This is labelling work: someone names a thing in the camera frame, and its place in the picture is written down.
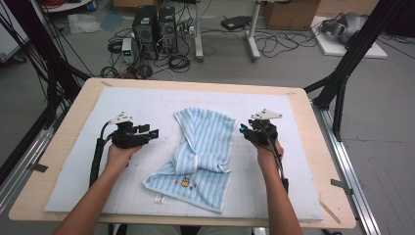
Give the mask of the clear plastic bag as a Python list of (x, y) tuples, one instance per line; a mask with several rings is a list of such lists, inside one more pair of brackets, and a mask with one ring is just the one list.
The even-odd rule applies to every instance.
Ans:
[(101, 29), (94, 16), (73, 14), (68, 15), (69, 30), (72, 34), (92, 33)]

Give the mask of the white grid mat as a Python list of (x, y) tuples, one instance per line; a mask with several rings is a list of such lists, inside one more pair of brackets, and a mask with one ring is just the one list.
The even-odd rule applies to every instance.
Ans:
[[(289, 180), (289, 197), (296, 215), (301, 221), (318, 221), (322, 219), (323, 212), (300, 140), (293, 107), (286, 95), (106, 87), (62, 166), (45, 210), (72, 210), (88, 189), (97, 137), (115, 131), (115, 125), (109, 124), (109, 121), (125, 112), (133, 117), (135, 123), (149, 124), (157, 129), (160, 136), (144, 146), (130, 162), (104, 208), (106, 213), (266, 218), (266, 192), (256, 162), (256, 149), (239, 131), (241, 123), (266, 109), (282, 115), (272, 122), (286, 149), (282, 163)], [(143, 185), (145, 179), (173, 159), (183, 137), (174, 114), (187, 108), (219, 112), (236, 121), (229, 160), (231, 175), (221, 213), (159, 194)]]

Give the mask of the grey tape piece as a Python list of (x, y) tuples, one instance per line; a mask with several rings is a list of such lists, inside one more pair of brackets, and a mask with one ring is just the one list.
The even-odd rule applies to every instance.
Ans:
[(336, 179), (332, 179), (331, 180), (331, 184), (333, 186), (342, 188), (345, 191), (346, 195), (352, 195), (353, 194), (353, 189), (348, 187), (346, 183), (340, 181), (340, 180), (336, 180)]

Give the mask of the blue striped towel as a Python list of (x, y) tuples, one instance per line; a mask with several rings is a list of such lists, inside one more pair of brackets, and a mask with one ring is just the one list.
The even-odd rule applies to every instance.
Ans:
[(183, 137), (173, 159), (143, 181), (154, 192), (221, 213), (229, 185), (236, 121), (219, 112), (187, 108), (174, 114)]

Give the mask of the white floor board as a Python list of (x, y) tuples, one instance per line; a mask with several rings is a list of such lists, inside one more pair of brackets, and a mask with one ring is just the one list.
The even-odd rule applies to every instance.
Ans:
[[(325, 20), (327, 17), (315, 17), (311, 23), (311, 31), (325, 56), (342, 57), (346, 53), (345, 45), (330, 33), (320, 30), (320, 26)], [(387, 53), (377, 43), (374, 43), (364, 56), (365, 59), (386, 59), (387, 57)]]

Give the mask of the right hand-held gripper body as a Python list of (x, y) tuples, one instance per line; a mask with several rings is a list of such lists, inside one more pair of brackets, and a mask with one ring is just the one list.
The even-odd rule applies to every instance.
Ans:
[(252, 126), (248, 139), (260, 146), (267, 146), (269, 142), (274, 143), (278, 138), (277, 127), (271, 122), (272, 119), (281, 118), (282, 115), (263, 109), (252, 115), (251, 119), (257, 121), (256, 126)]

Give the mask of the slim black computer tower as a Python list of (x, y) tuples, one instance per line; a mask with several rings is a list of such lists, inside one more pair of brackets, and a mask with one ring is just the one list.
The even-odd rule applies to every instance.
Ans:
[(162, 51), (168, 54), (176, 54), (178, 48), (174, 7), (164, 6), (160, 8), (159, 24), (161, 30)]

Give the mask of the white desk leg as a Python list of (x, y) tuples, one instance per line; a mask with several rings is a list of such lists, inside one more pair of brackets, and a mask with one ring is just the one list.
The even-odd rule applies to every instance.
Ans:
[(199, 63), (204, 61), (204, 51), (203, 51), (203, 43), (202, 43), (202, 36), (201, 36), (201, 10), (200, 10), (201, 0), (195, 0), (195, 55), (196, 60)]
[(257, 19), (259, 15), (259, 10), (260, 10), (260, 1), (254, 0), (254, 8), (253, 8), (251, 26), (250, 26), (250, 29), (247, 31), (247, 40), (248, 40), (248, 43), (249, 43), (249, 46), (252, 52), (254, 62), (260, 58), (260, 54), (259, 54), (257, 45), (254, 40), (254, 33), (255, 33), (256, 23), (257, 23)]

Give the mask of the large black computer tower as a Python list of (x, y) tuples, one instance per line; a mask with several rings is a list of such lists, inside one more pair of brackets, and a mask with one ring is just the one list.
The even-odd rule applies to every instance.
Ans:
[(157, 57), (156, 43), (159, 37), (159, 23), (155, 6), (140, 5), (132, 24), (140, 54), (145, 59)]

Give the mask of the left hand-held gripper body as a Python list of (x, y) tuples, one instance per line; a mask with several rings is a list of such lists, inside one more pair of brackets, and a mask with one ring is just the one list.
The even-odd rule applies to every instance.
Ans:
[(113, 144), (119, 148), (129, 149), (149, 143), (148, 134), (146, 132), (136, 132), (133, 117), (125, 112), (121, 112), (112, 118), (109, 124), (117, 126), (117, 130), (110, 135), (110, 138)]

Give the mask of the white cabinet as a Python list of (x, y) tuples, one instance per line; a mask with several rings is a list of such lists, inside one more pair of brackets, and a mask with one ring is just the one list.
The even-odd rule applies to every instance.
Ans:
[(21, 46), (28, 41), (22, 27), (9, 10), (4, 0), (0, 0), (0, 64), (9, 61), (23, 64), (26, 58)]

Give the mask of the black metal frame post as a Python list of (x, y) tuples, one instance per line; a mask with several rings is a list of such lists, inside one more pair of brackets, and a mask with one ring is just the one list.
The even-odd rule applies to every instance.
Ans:
[(23, 39), (12, 23), (0, 14), (0, 24), (6, 28), (27, 55), (38, 77), (47, 84), (45, 93), (47, 107), (43, 116), (45, 116), (45, 124), (50, 126), (57, 119), (59, 106), (64, 102), (70, 104), (74, 102), (81, 89), (78, 81), (86, 81), (91, 78), (91, 75), (72, 66), (59, 52), (30, 0), (0, 0), (0, 6), (6, 6), (9, 9), (40, 58), (38, 61), (32, 55), (30, 48), (23, 43)]
[(328, 111), (331, 102), (336, 100), (332, 132), (338, 141), (342, 141), (341, 126), (348, 79), (405, 1), (379, 0), (334, 71), (304, 88), (306, 93), (321, 88), (319, 95), (312, 100), (312, 104), (320, 110)]

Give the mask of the black flat box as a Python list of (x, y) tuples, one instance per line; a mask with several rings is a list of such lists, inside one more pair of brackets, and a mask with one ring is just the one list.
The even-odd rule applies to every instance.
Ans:
[(237, 16), (223, 20), (221, 22), (221, 25), (227, 30), (235, 30), (238, 28), (244, 28), (245, 26), (251, 23), (251, 20), (251, 17)]

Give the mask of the person's left hand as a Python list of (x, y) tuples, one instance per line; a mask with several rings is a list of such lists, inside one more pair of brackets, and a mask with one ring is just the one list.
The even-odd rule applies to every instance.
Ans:
[(116, 145), (111, 145), (108, 151), (105, 171), (111, 173), (121, 173), (128, 165), (132, 156), (139, 150), (140, 147), (122, 149)]

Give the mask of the aluminium rail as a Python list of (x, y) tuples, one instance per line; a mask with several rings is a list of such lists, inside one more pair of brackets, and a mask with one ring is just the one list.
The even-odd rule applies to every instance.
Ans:
[(29, 170), (30, 164), (40, 164), (40, 159), (54, 136), (54, 130), (41, 129), (38, 134), (27, 142), (19, 160), (11, 168), (3, 183), (0, 185), (0, 214), (11, 204), (15, 196), (23, 189), (30, 175), (35, 170)]
[(347, 195), (351, 199), (352, 211), (355, 220), (362, 227), (365, 235), (382, 235), (378, 223), (366, 200), (363, 189), (355, 173), (346, 145), (343, 140), (338, 140), (332, 126), (334, 120), (329, 111), (312, 107), (320, 127), (327, 137), (329, 149), (333, 152), (335, 166), (341, 176), (341, 181), (353, 189), (352, 195)]

